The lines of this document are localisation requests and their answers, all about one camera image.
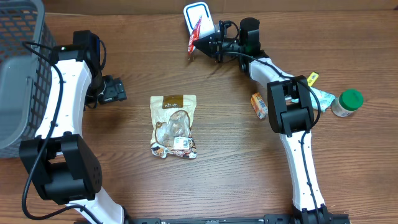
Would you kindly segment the red snack stick packet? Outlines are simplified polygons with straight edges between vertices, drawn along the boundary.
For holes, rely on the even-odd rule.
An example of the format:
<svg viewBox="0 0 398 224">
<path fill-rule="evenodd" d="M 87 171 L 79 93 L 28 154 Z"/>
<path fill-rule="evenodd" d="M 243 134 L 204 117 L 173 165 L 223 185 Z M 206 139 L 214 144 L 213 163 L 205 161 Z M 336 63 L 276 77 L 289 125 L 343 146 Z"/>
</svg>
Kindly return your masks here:
<svg viewBox="0 0 398 224">
<path fill-rule="evenodd" d="M 202 20 L 202 16 L 199 17 L 199 20 L 195 24 L 194 29 L 192 30 L 192 33 L 190 34 L 190 38 L 188 41 L 188 49 L 187 49 L 189 54 L 192 54 L 192 52 L 195 50 L 195 46 L 194 46 L 193 42 L 200 38 L 201 20 Z"/>
</svg>

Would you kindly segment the brown snack pouch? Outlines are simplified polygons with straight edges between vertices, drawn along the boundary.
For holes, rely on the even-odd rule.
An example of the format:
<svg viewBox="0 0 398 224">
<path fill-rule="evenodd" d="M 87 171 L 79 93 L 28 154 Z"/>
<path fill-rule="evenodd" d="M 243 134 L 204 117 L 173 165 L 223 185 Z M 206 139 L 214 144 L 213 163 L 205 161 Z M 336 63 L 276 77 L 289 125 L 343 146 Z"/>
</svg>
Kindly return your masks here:
<svg viewBox="0 0 398 224">
<path fill-rule="evenodd" d="M 169 154 L 195 159 L 197 147 L 192 136 L 195 95 L 152 96 L 150 113 L 153 125 L 150 149 L 153 155 L 166 158 Z"/>
</svg>

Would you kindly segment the orange tissue pack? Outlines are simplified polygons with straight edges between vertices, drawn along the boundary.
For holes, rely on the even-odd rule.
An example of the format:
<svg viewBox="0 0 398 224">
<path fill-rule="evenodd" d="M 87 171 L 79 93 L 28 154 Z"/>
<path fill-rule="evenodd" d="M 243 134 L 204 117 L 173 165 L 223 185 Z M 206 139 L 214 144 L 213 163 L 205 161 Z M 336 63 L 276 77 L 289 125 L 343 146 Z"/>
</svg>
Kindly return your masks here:
<svg viewBox="0 0 398 224">
<path fill-rule="evenodd" d="M 253 94 L 250 102 L 259 119 L 264 119 L 268 115 L 268 108 L 259 93 Z"/>
</svg>

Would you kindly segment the yellow highlighter marker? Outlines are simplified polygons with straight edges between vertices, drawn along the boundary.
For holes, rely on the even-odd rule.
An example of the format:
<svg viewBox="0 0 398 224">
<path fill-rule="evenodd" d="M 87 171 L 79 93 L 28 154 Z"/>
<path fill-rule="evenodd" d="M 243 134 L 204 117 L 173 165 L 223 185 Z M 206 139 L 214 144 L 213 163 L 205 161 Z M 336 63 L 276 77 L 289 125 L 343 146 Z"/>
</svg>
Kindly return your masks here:
<svg viewBox="0 0 398 224">
<path fill-rule="evenodd" d="M 318 78 L 319 78 L 319 73 L 312 72 L 307 78 L 308 86 L 313 86 L 313 84 L 317 81 Z"/>
</svg>

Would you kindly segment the teal tissue pack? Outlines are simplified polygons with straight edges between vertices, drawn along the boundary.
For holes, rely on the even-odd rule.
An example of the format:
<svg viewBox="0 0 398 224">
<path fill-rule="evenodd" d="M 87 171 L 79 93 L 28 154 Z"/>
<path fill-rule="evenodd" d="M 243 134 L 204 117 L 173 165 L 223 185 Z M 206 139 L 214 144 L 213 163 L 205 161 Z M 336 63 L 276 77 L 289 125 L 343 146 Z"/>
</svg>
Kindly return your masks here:
<svg viewBox="0 0 398 224">
<path fill-rule="evenodd" d="M 331 104 L 332 104 L 333 100 L 336 98 L 336 96 L 331 93 L 327 93 L 325 91 L 318 90 L 313 87 L 311 87 L 311 90 L 314 92 L 314 94 L 316 95 L 316 97 L 320 103 L 321 112 L 324 113 L 327 110 L 327 108 L 329 108 L 331 106 Z"/>
</svg>

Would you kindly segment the instant noodle cup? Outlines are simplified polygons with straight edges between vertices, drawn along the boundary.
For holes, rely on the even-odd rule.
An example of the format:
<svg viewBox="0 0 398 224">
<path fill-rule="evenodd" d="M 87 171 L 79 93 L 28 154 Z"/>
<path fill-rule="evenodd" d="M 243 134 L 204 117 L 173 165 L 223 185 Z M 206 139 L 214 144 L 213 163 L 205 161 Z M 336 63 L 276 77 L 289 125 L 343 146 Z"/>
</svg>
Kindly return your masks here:
<svg viewBox="0 0 398 224">
<path fill-rule="evenodd" d="M 364 98 L 361 92 L 349 89 L 333 100 L 331 110 L 336 116 L 347 117 L 362 107 L 363 103 Z"/>
</svg>

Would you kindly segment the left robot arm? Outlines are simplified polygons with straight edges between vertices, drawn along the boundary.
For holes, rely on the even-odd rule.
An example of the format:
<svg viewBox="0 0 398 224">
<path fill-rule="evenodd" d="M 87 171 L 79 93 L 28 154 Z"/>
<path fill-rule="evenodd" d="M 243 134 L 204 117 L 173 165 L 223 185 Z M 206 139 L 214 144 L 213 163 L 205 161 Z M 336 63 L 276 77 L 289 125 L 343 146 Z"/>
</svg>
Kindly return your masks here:
<svg viewBox="0 0 398 224">
<path fill-rule="evenodd" d="M 71 45 L 51 47 L 52 85 L 35 138 L 22 141 L 19 157 L 29 173 L 22 211 L 46 220 L 76 210 L 89 223 L 131 223 L 126 209 L 102 186 L 101 165 L 82 137 L 86 108 L 127 98 L 120 79 L 103 76 L 104 42 L 90 30 L 73 34 Z"/>
</svg>

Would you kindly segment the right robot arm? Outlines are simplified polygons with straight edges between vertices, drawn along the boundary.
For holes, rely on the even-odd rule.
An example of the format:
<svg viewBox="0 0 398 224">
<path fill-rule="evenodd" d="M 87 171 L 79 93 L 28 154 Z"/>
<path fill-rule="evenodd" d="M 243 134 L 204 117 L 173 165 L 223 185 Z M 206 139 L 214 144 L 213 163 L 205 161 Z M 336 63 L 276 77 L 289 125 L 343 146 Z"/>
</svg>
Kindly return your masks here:
<svg viewBox="0 0 398 224">
<path fill-rule="evenodd" d="M 273 64 L 261 49 L 259 25 L 259 20 L 247 17 L 236 27 L 236 36 L 228 38 L 225 31 L 233 26 L 232 21 L 221 21 L 218 30 L 207 31 L 198 20 L 190 47 L 219 63 L 227 55 L 238 58 L 241 70 L 267 89 L 270 126 L 285 149 L 294 192 L 293 213 L 265 215 L 264 223 L 333 223 L 318 188 L 312 157 L 311 130 L 320 119 L 312 106 L 317 96 L 304 76 L 289 75 Z"/>
</svg>

